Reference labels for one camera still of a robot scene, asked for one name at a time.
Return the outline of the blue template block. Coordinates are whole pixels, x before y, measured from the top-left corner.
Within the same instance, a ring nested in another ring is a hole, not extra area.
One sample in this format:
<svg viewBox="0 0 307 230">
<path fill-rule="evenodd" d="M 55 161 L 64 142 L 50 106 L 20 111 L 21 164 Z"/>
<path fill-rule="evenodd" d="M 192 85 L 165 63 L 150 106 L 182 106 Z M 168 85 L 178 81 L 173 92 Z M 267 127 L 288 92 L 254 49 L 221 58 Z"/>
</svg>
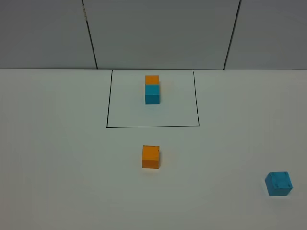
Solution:
<svg viewBox="0 0 307 230">
<path fill-rule="evenodd" d="M 160 85 L 145 85 L 145 104 L 160 104 Z"/>
</svg>

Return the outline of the orange template block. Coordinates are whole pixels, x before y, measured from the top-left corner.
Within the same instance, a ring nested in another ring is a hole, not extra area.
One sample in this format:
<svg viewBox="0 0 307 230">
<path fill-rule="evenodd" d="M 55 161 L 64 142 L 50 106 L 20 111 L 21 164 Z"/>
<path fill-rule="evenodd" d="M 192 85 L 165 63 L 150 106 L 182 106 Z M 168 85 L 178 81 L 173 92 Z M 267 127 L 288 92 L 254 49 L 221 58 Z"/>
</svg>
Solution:
<svg viewBox="0 0 307 230">
<path fill-rule="evenodd" d="M 146 75 L 145 85 L 159 85 L 159 75 Z"/>
</svg>

